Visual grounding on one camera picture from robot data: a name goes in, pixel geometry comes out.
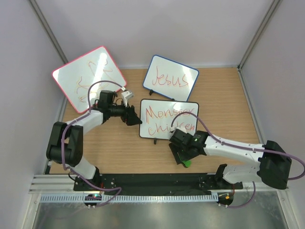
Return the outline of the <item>green black eraser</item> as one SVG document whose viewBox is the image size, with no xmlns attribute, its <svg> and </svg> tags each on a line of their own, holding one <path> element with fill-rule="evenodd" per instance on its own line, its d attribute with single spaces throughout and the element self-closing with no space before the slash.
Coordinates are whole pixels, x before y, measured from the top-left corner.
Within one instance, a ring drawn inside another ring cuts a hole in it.
<svg viewBox="0 0 305 229">
<path fill-rule="evenodd" d="M 187 161 L 184 161 L 184 160 L 180 160 L 177 162 L 178 165 L 182 165 L 184 168 L 189 168 L 192 164 L 191 160 L 187 160 Z"/>
</svg>

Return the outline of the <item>black framed whiteboard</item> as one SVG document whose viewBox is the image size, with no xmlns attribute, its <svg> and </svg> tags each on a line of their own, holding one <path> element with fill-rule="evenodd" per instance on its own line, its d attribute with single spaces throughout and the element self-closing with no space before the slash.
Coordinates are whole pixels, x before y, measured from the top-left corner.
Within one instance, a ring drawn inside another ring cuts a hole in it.
<svg viewBox="0 0 305 229">
<path fill-rule="evenodd" d="M 182 126 L 186 132 L 194 134 L 197 119 L 190 113 L 199 114 L 196 102 L 178 102 L 166 100 L 142 99 L 140 103 L 139 127 L 141 138 L 169 139 L 172 127 Z"/>
</svg>

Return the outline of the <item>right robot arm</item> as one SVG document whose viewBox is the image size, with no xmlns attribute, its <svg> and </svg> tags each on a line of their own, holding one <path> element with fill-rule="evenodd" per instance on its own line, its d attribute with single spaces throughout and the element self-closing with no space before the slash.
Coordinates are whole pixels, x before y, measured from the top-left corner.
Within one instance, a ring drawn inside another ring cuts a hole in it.
<svg viewBox="0 0 305 229">
<path fill-rule="evenodd" d="M 243 162 L 240 166 L 221 165 L 215 184 L 221 189 L 239 182 L 263 182 L 265 185 L 284 190 L 287 188 L 292 160 L 286 153 L 274 153 L 268 141 L 266 145 L 246 144 L 213 136 L 205 131 L 194 135 L 175 129 L 169 137 L 177 163 L 189 161 L 199 155 L 222 156 Z"/>
</svg>

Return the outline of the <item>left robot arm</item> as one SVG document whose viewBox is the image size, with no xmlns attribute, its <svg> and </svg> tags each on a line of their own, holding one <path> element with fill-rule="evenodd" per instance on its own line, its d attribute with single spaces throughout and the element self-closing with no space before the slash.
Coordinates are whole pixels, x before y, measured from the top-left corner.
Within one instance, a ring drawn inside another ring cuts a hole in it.
<svg viewBox="0 0 305 229">
<path fill-rule="evenodd" d="M 120 117 L 127 126 L 142 124 L 134 106 L 128 104 L 133 93 L 123 91 L 121 104 L 114 102 L 116 96 L 116 92 L 103 90 L 99 99 L 85 114 L 69 122 L 56 122 L 52 127 L 46 151 L 47 159 L 61 164 L 65 170 L 71 170 L 91 191 L 101 188 L 102 181 L 99 169 L 83 155 L 84 135 L 111 117 Z"/>
</svg>

